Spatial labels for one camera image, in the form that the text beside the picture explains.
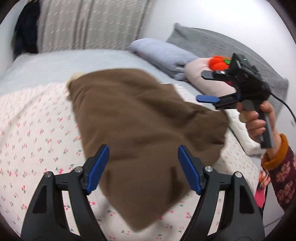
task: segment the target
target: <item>cherry print bed sheet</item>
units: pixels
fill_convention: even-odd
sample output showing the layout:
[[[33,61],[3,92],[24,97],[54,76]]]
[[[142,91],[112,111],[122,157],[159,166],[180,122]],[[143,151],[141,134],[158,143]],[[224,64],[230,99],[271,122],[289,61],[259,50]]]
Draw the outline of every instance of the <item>cherry print bed sheet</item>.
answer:
[[[174,85],[185,101],[195,98],[182,86]],[[0,212],[8,224],[21,233],[22,222],[32,195],[42,177],[82,166],[85,157],[71,102],[64,84],[24,89],[0,97]],[[252,191],[258,184],[259,169],[243,152],[235,137],[227,132],[226,146],[215,168],[232,174],[241,171]],[[72,232],[79,234],[67,192],[64,208]],[[141,232],[133,232],[97,188],[89,203],[107,240],[179,240],[199,200],[189,192],[159,221]],[[217,230],[224,193],[220,192],[210,233]]]

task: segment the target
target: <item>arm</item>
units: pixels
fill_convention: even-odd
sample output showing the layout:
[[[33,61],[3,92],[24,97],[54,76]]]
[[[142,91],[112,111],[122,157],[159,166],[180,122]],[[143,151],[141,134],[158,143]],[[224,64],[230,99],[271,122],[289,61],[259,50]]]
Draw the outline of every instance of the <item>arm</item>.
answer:
[[[267,151],[262,159],[262,166],[269,171],[278,203],[286,211],[295,196],[296,157],[288,145],[286,136],[284,134],[279,136],[281,138],[279,150],[272,159],[269,158]]]

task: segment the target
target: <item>human hand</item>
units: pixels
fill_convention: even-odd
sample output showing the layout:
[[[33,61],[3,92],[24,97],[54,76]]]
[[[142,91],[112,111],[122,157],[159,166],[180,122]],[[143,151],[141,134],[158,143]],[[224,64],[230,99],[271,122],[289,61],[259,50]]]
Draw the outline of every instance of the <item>human hand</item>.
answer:
[[[264,101],[260,105],[260,109],[268,114],[270,120],[275,147],[268,149],[267,154],[270,159],[273,159],[281,147],[281,137],[275,128],[276,116],[274,108],[268,101]],[[248,130],[250,138],[258,142],[258,136],[266,130],[266,122],[264,120],[258,119],[259,114],[256,111],[243,111],[243,106],[241,103],[237,103],[237,110],[240,112],[239,120],[243,123],[246,123],[246,128]]]

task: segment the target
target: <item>pink pillow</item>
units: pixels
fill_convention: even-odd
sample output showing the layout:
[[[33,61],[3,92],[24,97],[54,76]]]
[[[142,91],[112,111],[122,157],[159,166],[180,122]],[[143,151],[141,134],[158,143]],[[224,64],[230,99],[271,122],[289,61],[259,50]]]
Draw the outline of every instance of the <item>pink pillow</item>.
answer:
[[[209,70],[208,62],[210,58],[199,58],[185,66],[185,75],[188,82],[204,95],[221,97],[235,93],[235,88],[222,81],[204,80],[201,77],[203,70]]]

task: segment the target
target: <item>finger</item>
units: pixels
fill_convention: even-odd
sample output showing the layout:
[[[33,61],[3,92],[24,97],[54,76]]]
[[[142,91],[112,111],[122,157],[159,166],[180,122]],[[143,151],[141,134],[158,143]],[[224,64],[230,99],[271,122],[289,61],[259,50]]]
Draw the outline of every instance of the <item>finger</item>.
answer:
[[[253,129],[253,130],[249,130],[249,136],[252,139],[255,139],[257,136],[261,135],[264,131],[265,131],[265,127],[262,128],[258,128],[258,129]]]
[[[239,113],[242,113],[242,111],[243,111],[242,103],[240,103],[240,102],[237,103],[237,111]]]
[[[272,106],[271,103],[269,103],[268,101],[264,101],[264,102],[260,105],[260,109],[261,109],[263,112],[266,112],[266,113],[272,113],[272,112],[274,112],[274,108],[273,108],[273,106]]]
[[[258,129],[266,126],[264,120],[252,120],[246,123],[247,130]]]
[[[258,117],[259,117],[259,114],[256,111],[243,111],[239,115],[239,120],[242,123],[247,123],[249,121],[258,119]]]

